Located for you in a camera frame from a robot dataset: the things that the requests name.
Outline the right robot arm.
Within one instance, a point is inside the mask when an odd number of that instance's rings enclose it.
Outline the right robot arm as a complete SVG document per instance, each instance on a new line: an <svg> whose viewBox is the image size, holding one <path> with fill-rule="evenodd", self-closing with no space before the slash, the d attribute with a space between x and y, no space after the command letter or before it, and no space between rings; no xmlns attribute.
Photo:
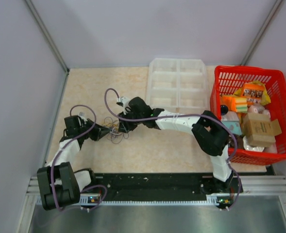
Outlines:
<svg viewBox="0 0 286 233"><path fill-rule="evenodd" d="M138 125L157 130L174 130L193 135L213 167L213 185L202 184L206 194L228 192L232 186L233 171L228 163L229 133L216 116L205 110L199 116L172 113L162 108L152 109L140 97L119 97L117 105L123 107L118 114L119 131L128 133Z"/></svg>

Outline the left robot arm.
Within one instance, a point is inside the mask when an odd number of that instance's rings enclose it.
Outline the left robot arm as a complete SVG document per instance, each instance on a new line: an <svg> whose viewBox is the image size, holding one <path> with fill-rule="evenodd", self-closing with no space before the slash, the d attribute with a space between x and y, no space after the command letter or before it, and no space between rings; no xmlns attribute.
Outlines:
<svg viewBox="0 0 286 233"><path fill-rule="evenodd" d="M64 121L66 128L58 151L52 161L37 171L41 203L46 211L78 203L83 189L89 193L96 190L93 171L84 168L74 172L71 162L85 140L99 141L111 131L83 116L69 116Z"/></svg>

